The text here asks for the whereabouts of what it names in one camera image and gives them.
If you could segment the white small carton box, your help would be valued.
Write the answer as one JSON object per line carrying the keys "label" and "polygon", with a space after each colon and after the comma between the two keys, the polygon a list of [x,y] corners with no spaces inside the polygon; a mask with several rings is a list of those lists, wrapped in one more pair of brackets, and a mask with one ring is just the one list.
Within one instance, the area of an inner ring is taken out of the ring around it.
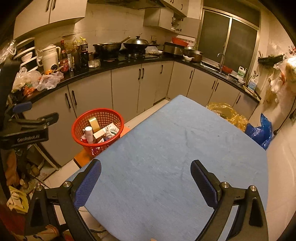
{"label": "white small carton box", "polygon": [[95,139],[101,138],[103,135],[106,134],[106,128],[107,128],[107,127],[104,127],[104,128],[102,128],[102,129],[98,130],[97,132],[93,133],[93,137],[94,137]]}

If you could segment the kitchen sink faucet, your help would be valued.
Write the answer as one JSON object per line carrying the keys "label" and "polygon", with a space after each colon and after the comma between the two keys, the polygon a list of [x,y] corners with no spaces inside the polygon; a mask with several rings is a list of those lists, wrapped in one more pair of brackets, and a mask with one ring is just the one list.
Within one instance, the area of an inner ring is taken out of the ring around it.
{"label": "kitchen sink faucet", "polygon": [[224,53],[218,53],[217,57],[221,57],[221,60],[220,60],[220,63],[218,66],[219,66],[219,73],[222,73],[222,69],[223,69],[224,61],[225,61],[225,55],[224,55]]}

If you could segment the white electric kettle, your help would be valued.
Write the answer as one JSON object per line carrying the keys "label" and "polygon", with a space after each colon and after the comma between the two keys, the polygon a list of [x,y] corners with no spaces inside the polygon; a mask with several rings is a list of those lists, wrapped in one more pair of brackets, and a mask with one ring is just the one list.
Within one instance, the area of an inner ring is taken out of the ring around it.
{"label": "white electric kettle", "polygon": [[49,75],[59,68],[60,52],[61,48],[53,44],[44,49],[36,50],[37,65],[43,67],[45,75]]}

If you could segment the dark soy sauce bottle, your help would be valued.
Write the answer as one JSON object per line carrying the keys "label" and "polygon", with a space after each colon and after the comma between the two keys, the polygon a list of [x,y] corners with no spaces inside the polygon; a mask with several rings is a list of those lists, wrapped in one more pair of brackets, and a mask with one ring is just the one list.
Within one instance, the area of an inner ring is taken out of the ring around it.
{"label": "dark soy sauce bottle", "polygon": [[67,73],[69,71],[69,62],[68,62],[68,55],[65,48],[64,40],[60,41],[61,43],[61,54],[60,54],[60,67],[62,73]]}

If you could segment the red plastic mesh basket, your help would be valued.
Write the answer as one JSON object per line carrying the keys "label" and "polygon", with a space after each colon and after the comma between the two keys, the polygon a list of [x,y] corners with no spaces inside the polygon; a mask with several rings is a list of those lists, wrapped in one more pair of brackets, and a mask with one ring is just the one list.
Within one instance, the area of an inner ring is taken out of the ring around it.
{"label": "red plastic mesh basket", "polygon": [[74,141],[92,157],[120,138],[124,128],[123,117],[108,108],[96,108],[79,116],[72,125]]}

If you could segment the blue table cloth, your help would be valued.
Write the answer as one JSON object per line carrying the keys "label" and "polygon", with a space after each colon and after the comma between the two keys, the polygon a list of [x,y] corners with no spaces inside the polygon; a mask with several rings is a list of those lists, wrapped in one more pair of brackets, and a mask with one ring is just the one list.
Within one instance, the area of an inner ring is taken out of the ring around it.
{"label": "blue table cloth", "polygon": [[195,240],[213,209],[190,172],[199,160],[233,187],[268,199],[266,151],[236,126],[177,96],[98,155],[85,208],[119,240]]}

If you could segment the blue plastic bag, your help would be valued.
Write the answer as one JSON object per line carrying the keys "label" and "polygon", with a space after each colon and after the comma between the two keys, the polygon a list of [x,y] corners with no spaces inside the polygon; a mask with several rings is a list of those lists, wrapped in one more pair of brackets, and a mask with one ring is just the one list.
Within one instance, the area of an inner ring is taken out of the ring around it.
{"label": "blue plastic bag", "polygon": [[252,138],[264,150],[267,150],[273,137],[272,123],[263,113],[261,113],[260,126],[254,127],[248,123],[245,134]]}

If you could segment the yellow plastic bag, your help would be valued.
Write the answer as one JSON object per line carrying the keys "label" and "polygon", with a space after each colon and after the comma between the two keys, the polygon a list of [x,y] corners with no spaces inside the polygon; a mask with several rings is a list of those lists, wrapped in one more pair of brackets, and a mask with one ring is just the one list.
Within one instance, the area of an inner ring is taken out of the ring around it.
{"label": "yellow plastic bag", "polygon": [[245,116],[239,114],[232,106],[227,103],[210,103],[206,105],[206,108],[221,118],[225,119],[229,123],[233,124],[241,131],[245,132],[248,120]]}

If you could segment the black frying pan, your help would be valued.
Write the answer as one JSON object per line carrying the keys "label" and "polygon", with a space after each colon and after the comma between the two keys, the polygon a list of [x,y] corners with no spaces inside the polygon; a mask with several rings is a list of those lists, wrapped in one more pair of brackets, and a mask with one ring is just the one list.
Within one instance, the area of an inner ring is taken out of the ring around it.
{"label": "black frying pan", "polygon": [[117,58],[122,44],[129,39],[130,39],[130,36],[126,37],[120,42],[93,44],[93,47],[95,49],[95,54],[100,59]]}

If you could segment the black wok with lid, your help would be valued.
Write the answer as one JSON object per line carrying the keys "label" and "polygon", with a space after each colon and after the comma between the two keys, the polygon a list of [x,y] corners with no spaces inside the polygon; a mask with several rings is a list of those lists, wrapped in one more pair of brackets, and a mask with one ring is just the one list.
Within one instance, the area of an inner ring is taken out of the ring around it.
{"label": "black wok with lid", "polygon": [[134,39],[130,38],[126,40],[123,45],[126,49],[128,49],[128,51],[132,51],[133,53],[142,53],[147,47],[159,46],[159,44],[151,44],[147,40],[141,39],[140,36],[136,36]]}

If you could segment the silver cooking pot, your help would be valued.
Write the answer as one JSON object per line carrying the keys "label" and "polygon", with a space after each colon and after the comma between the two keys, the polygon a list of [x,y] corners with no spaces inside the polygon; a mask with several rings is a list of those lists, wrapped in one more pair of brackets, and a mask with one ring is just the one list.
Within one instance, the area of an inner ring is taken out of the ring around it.
{"label": "silver cooking pot", "polygon": [[203,52],[201,52],[199,50],[195,50],[192,47],[189,47],[189,48],[185,48],[184,53],[186,56],[192,58],[191,61],[193,63],[201,63],[202,62]]}

